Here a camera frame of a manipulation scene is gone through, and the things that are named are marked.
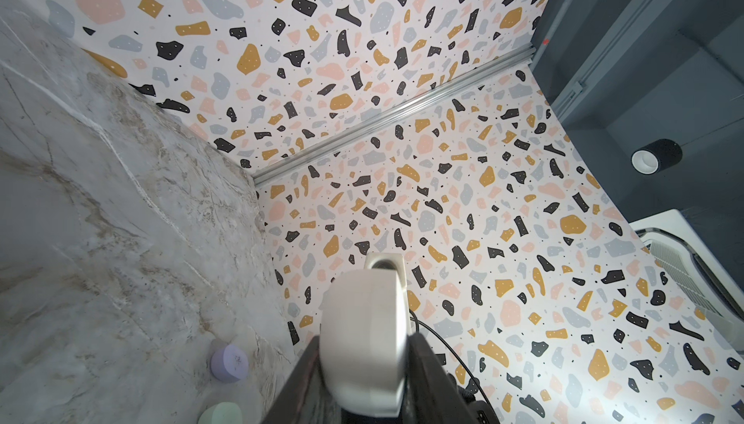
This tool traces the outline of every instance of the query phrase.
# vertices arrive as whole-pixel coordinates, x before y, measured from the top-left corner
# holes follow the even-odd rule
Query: terrazzo wallpaper
[[[741,422],[741,358],[551,114],[520,67],[262,190],[295,348],[334,277],[401,252],[411,308],[503,423]]]
[[[25,0],[244,167],[529,42],[547,0]]]

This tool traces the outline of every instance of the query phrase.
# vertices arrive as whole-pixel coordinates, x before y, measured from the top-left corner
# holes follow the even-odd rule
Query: black cable
[[[465,371],[466,371],[466,372],[468,373],[468,375],[470,376],[470,378],[472,379],[472,381],[473,381],[473,382],[475,382],[475,386],[476,386],[476,387],[478,387],[478,390],[479,390],[480,394],[481,394],[481,395],[483,395],[483,399],[484,399],[484,400],[486,400],[486,403],[488,403],[488,406],[489,406],[489,407],[491,408],[491,410],[493,410],[493,412],[495,413],[495,412],[496,412],[496,410],[494,410],[494,409],[493,409],[493,405],[491,405],[491,401],[490,401],[490,400],[488,400],[488,397],[486,396],[486,393],[485,393],[485,392],[483,392],[483,389],[481,388],[481,381],[475,378],[475,376],[474,376],[474,375],[472,374],[472,372],[470,372],[470,369],[468,369],[468,367],[467,367],[467,366],[465,365],[465,363],[463,362],[463,360],[462,360],[462,359],[460,359],[460,356],[459,356],[459,355],[458,355],[457,353],[455,353],[455,351],[454,351],[454,350],[452,349],[452,347],[450,346],[450,344],[448,344],[448,343],[447,343],[447,341],[446,341],[446,340],[445,340],[444,338],[442,338],[442,337],[441,337],[441,336],[440,336],[440,335],[439,335],[438,333],[436,333],[436,332],[434,331],[434,329],[433,329],[433,328],[431,328],[431,327],[427,326],[426,324],[424,324],[423,322],[419,321],[419,320],[418,320],[418,317],[416,317],[416,314],[415,314],[415,313],[413,312],[413,310],[412,310],[412,309],[409,309],[408,311],[409,311],[409,312],[411,313],[411,315],[413,316],[413,317],[411,317],[411,320],[412,320],[412,321],[414,321],[414,322],[416,323],[416,332],[418,332],[418,331],[419,331],[419,324],[421,324],[421,325],[422,325],[422,326],[424,326],[424,327],[425,327],[425,328],[426,328],[426,329],[427,329],[428,331],[430,331],[430,332],[431,332],[431,333],[433,333],[433,334],[434,334],[434,335],[435,335],[435,336],[436,336],[437,338],[439,338],[439,340],[440,340],[440,341],[441,341],[441,342],[442,342],[442,343],[444,344],[444,346],[446,346],[446,347],[447,347],[447,349],[449,350],[449,352],[450,352],[450,353],[452,353],[453,355],[455,355],[455,357],[456,357],[456,358],[458,359],[458,361],[460,362],[460,365],[461,365],[461,366],[463,367],[463,369],[464,369],[464,370],[465,370]]]

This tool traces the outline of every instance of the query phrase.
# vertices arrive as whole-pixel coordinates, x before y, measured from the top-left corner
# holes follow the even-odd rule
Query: purple cylinder
[[[248,377],[248,356],[235,345],[225,346],[212,355],[210,369],[222,382],[238,382]]]

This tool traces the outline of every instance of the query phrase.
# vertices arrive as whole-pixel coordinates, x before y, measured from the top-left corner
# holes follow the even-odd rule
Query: air conditioner
[[[744,291],[676,209],[630,223],[666,274],[721,336],[744,353]]]

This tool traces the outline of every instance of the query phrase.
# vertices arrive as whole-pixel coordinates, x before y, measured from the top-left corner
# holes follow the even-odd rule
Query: marble surface
[[[244,170],[16,0],[0,74],[0,422],[257,422],[295,353]]]
[[[409,305],[504,423],[742,421],[742,359],[642,247],[527,66],[262,187],[260,204],[298,351],[333,278],[397,252]]]
[[[251,172],[529,43],[548,2],[24,1]]]

